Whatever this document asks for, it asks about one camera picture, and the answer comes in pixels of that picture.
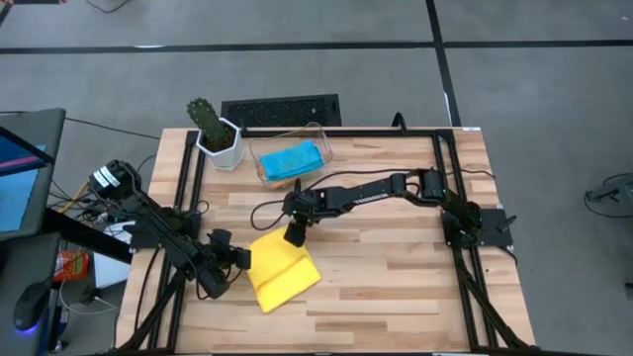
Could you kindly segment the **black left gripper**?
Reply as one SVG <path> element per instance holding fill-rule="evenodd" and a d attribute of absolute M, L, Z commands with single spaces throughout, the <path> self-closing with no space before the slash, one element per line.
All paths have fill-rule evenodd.
<path fill-rule="evenodd" d="M 232 265 L 240 270 L 251 267 L 251 251 L 241 247 L 234 248 L 230 244 L 232 233 L 229 230 L 215 228 L 207 233 L 207 239 L 200 243 L 202 262 L 200 271 L 214 270 L 224 278 L 230 275 Z M 234 262 L 234 253 L 240 258 Z"/>

